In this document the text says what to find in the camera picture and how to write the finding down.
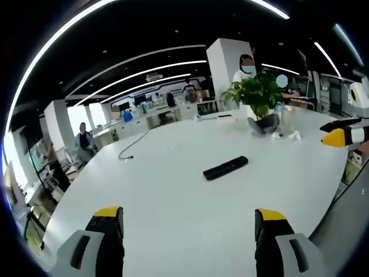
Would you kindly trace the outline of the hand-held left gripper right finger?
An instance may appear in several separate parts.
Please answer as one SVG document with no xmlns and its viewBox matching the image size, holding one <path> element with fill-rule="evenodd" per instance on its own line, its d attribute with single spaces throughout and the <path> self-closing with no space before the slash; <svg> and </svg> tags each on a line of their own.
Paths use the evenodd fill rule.
<svg viewBox="0 0 369 277">
<path fill-rule="evenodd" d="M 283 214 L 263 208 L 255 210 L 255 266 L 257 276 L 327 276 L 319 248 Z"/>
</svg>

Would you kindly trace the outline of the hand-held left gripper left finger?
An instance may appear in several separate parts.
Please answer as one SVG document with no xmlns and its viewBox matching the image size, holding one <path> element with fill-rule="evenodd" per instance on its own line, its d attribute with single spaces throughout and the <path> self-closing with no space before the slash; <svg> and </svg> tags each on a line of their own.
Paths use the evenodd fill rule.
<svg viewBox="0 0 369 277">
<path fill-rule="evenodd" d="M 103 208 L 60 246 L 49 276 L 123 276 L 124 256 L 123 208 Z"/>
</svg>

